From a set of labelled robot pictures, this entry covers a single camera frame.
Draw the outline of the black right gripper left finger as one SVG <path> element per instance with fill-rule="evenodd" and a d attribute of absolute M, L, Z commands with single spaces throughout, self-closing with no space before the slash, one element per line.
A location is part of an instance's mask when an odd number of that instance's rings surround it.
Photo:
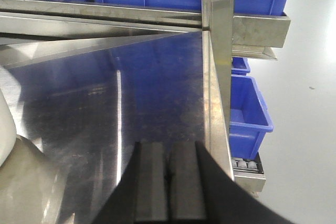
<path fill-rule="evenodd" d="M 136 142 L 121 180 L 92 222 L 168 223 L 162 143 Z"/>

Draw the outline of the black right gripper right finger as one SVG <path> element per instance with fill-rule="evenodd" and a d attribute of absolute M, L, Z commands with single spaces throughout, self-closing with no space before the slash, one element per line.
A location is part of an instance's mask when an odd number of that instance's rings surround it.
<path fill-rule="evenodd" d="M 220 168 L 201 142 L 176 142 L 170 157 L 171 223 L 288 223 Z"/>

